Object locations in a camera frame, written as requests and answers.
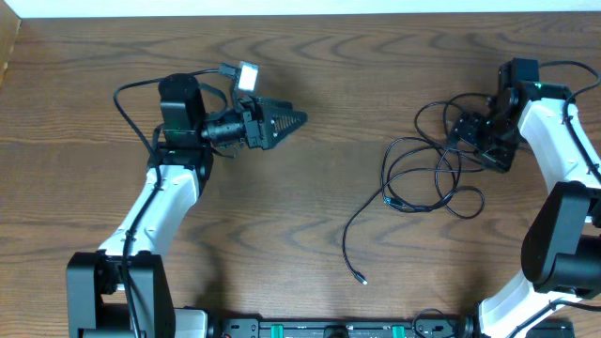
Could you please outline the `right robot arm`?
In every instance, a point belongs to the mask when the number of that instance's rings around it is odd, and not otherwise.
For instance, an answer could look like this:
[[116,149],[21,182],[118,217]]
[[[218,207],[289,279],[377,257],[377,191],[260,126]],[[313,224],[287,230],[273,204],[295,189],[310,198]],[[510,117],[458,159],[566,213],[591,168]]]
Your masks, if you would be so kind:
[[600,158],[580,125],[576,93],[544,83],[543,63],[514,58],[498,72],[498,92],[487,115],[463,114],[446,132],[464,142],[484,166],[508,172],[520,144],[530,146],[547,186],[547,199],[521,246],[518,273],[463,317],[459,337],[547,337],[546,318],[571,307],[594,312],[600,294]]

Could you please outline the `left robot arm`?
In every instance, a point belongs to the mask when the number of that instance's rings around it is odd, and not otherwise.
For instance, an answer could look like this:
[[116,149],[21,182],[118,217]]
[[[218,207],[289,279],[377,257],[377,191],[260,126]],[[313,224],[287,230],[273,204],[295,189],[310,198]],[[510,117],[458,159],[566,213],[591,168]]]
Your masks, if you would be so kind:
[[219,319],[175,307],[163,257],[200,199],[222,146],[269,150],[308,120],[288,101],[254,95],[252,66],[222,66],[230,93],[197,73],[155,80],[163,122],[143,141],[146,182],[130,212],[93,253],[75,253],[66,271],[71,337],[219,337]]

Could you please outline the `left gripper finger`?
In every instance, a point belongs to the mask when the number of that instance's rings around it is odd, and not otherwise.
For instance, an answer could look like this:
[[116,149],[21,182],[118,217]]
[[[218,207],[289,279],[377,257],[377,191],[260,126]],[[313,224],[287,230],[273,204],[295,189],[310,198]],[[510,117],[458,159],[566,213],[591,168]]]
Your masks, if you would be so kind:
[[287,135],[298,130],[308,120],[305,112],[283,108],[265,108],[261,123],[261,148],[276,147]]
[[253,96],[254,104],[257,105],[262,111],[268,109],[283,109],[283,110],[293,110],[293,105],[291,102],[285,100],[276,100],[265,97]]

